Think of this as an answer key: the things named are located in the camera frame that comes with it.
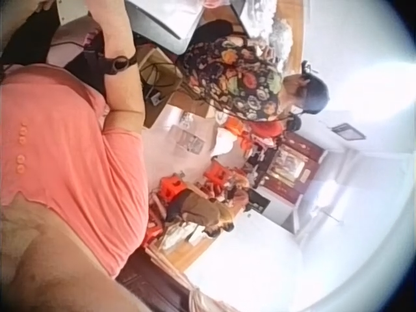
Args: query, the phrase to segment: pink top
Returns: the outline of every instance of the pink top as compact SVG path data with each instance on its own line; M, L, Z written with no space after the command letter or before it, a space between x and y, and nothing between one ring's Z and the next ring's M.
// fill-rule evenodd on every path
M49 207L115 277L144 238L148 181L140 135L101 132L105 106L64 70L11 73L1 86L1 204L21 192Z

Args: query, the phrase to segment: box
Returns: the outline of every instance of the box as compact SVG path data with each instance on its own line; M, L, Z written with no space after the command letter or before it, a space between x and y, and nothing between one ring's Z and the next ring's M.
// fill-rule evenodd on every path
M182 87L174 94L169 104L202 118L215 118L216 109L213 106L200 99L192 98L189 92Z
M144 126L150 128L181 85L182 73L159 48L152 45L138 47L136 56L145 97ZM143 81L150 85L149 90ZM154 94L154 91L161 94L157 104L152 103L151 96L146 97L148 94Z

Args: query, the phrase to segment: floral shirt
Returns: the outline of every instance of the floral shirt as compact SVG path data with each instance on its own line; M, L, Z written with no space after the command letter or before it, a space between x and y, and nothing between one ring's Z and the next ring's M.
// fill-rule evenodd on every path
M217 109L243 120L277 120L282 76L260 59L255 47L238 46L229 37L194 44L183 57L190 87Z

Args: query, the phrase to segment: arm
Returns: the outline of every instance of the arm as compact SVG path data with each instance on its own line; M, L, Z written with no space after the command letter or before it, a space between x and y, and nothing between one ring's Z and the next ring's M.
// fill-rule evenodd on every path
M105 57L132 57L136 53L129 18L123 1L86 1L92 17L103 30ZM145 118L144 99L138 67L133 65L116 75L105 76L110 113L104 131L122 128L140 133Z

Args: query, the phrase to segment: person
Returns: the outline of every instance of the person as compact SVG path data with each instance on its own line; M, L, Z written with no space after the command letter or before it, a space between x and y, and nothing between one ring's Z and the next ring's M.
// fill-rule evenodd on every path
M196 194L189 188L174 196L166 211L166 222L181 220L195 223L205 227L205 232L210 237L213 237L211 234L216 235L218 229L228 229L229 223L232 222L215 202Z
M5 5L32 5L33 12L41 2ZM136 49L124 0L85 3L102 28L107 62L132 59ZM6 72L2 308L150 311L114 280L148 222L144 100L137 66L125 65L107 72L107 98L60 68L33 64ZM110 112L101 128L106 104Z
M317 114L327 105L328 87L307 63L283 78L263 42L233 35L232 26L218 31L216 23L205 24L211 35L195 36L178 59L187 84L208 104L252 122L284 119L293 107Z
M284 132L296 132L302 126L299 115L289 113L288 117L275 122L246 122L252 135L259 138L276 138Z

